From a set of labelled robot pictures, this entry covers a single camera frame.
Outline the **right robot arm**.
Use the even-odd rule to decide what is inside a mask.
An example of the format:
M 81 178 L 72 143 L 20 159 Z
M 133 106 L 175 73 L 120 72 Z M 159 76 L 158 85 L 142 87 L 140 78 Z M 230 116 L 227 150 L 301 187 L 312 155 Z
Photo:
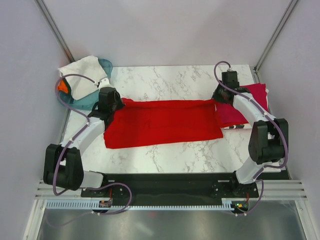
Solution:
M 268 113 L 246 88 L 232 89 L 218 83 L 212 98 L 238 110 L 251 126 L 248 144 L 249 157 L 235 171 L 236 180 L 229 184 L 235 197 L 247 191 L 247 184 L 255 182 L 266 168 L 281 169 L 289 158 L 289 124 L 284 118 Z

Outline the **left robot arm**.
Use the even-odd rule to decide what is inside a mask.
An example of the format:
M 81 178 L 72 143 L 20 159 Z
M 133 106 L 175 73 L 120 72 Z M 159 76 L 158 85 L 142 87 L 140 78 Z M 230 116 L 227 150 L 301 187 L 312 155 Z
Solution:
M 78 190 L 84 179 L 82 154 L 103 134 L 114 119 L 115 112 L 125 106 L 117 91 L 100 96 L 86 117 L 87 123 L 69 140 L 50 144 L 45 151 L 43 181 L 52 186 L 53 194 Z

